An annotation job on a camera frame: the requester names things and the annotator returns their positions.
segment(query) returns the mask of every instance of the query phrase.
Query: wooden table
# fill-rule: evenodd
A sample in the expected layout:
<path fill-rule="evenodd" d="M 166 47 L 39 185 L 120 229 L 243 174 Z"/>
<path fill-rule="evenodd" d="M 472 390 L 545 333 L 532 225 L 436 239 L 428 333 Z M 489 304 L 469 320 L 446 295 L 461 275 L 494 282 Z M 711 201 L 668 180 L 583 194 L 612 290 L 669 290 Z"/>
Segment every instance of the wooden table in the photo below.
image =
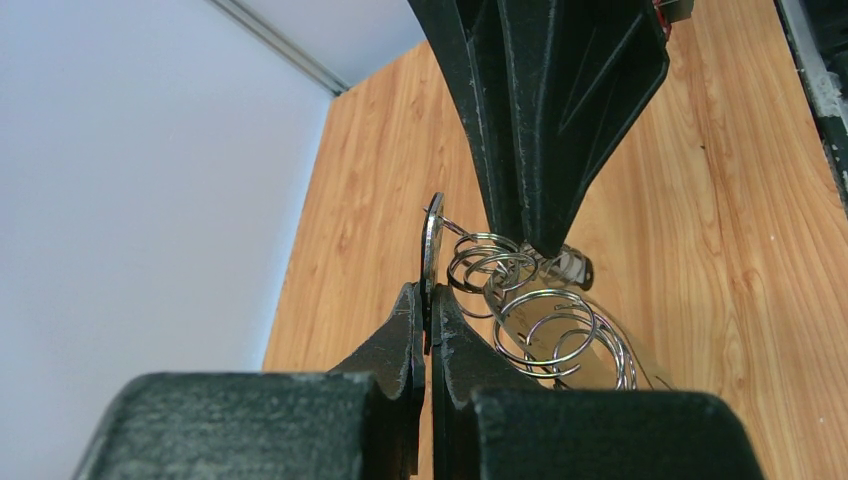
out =
<path fill-rule="evenodd" d="M 699 2 L 668 49 L 668 79 L 568 242 L 595 262 L 594 297 L 677 385 L 730 404 L 770 478 L 848 478 L 848 221 L 774 5 Z M 332 367 L 385 320 L 416 278 L 435 191 L 452 219 L 486 228 L 422 45 L 332 106 L 267 370 Z M 426 410 L 423 478 L 430 445 Z"/>

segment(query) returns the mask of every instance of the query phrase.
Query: wooden tabletop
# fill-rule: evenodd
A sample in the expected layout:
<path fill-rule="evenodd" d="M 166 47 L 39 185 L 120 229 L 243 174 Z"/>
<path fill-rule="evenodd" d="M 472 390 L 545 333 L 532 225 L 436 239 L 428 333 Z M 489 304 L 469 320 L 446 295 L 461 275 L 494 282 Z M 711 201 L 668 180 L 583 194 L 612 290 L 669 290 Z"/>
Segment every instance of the wooden tabletop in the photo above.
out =
<path fill-rule="evenodd" d="M 668 50 L 667 80 L 568 243 L 595 263 L 593 296 L 676 384 L 733 408 L 769 478 L 848 478 L 848 221 L 772 0 L 698 2 Z M 330 368 L 385 320 L 416 280 L 436 191 L 449 217 L 485 230 L 422 45 L 331 108 L 267 370 Z M 431 455 L 426 410 L 422 478 Z"/>

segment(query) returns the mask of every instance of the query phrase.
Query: metal coil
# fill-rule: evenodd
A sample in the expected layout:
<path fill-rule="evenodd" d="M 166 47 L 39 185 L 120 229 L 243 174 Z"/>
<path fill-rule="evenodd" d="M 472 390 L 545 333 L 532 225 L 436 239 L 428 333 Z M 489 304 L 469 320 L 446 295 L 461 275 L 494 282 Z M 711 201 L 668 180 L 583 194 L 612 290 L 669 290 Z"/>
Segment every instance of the metal coil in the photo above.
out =
<path fill-rule="evenodd" d="M 564 245 L 560 255 L 545 259 L 529 245 L 519 246 L 515 242 L 493 233 L 469 233 L 450 220 L 445 225 L 459 239 L 454 245 L 454 255 L 448 265 L 447 277 L 450 286 L 461 292 L 482 295 L 489 312 L 476 313 L 460 304 L 462 312 L 471 318 L 494 318 L 492 336 L 495 349 L 516 366 L 521 372 L 536 379 L 553 379 L 554 388 L 569 388 L 567 377 L 580 369 L 578 357 L 597 342 L 609 352 L 614 363 L 615 384 L 610 387 L 617 390 L 636 388 L 636 366 L 631 349 L 625 339 L 614 327 L 614 320 L 598 313 L 600 308 L 584 296 L 565 288 L 543 288 L 518 293 L 518 290 L 531 281 L 544 277 L 555 278 L 557 283 L 570 286 L 574 282 L 567 278 L 575 263 L 585 261 L 579 251 Z M 472 277 L 478 274 L 484 281 L 474 283 Z M 510 313 L 541 298 L 561 300 L 554 312 L 531 320 L 527 332 L 513 332 L 512 339 L 518 343 L 523 354 L 510 352 L 501 336 L 504 324 Z M 553 351 L 546 359 L 533 358 L 528 353 L 534 334 L 543 325 L 560 319 L 577 322 L 577 328 L 561 332 Z M 565 342 L 574 336 L 585 337 L 583 342 L 571 351 L 563 352 Z M 573 365 L 562 368 L 562 364 Z"/>

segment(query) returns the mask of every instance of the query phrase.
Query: white panel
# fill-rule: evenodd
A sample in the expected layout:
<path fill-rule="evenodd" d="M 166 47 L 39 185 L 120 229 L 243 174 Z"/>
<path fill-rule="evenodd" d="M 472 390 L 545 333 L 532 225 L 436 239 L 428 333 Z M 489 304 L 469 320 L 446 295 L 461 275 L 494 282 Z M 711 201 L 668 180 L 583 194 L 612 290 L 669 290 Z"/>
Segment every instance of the white panel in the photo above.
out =
<path fill-rule="evenodd" d="M 242 0 L 355 85 L 424 40 L 406 0 Z"/>
<path fill-rule="evenodd" d="M 157 370 L 257 369 L 330 96 L 206 2 L 6 0 L 0 478 Z"/>

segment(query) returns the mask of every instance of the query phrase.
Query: wood grain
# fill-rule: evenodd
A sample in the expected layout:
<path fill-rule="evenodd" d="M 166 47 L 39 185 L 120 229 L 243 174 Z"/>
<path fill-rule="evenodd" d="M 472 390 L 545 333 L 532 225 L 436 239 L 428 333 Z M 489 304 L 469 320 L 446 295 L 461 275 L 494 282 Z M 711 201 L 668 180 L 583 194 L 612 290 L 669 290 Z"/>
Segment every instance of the wood grain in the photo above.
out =
<path fill-rule="evenodd" d="M 848 478 L 848 221 L 774 6 L 699 2 L 668 48 L 668 79 L 568 241 L 595 262 L 593 296 L 678 386 L 730 404 L 770 478 Z M 415 280 L 435 191 L 448 216 L 485 228 L 424 45 L 332 106 L 267 370 L 332 367 L 384 321 Z"/>

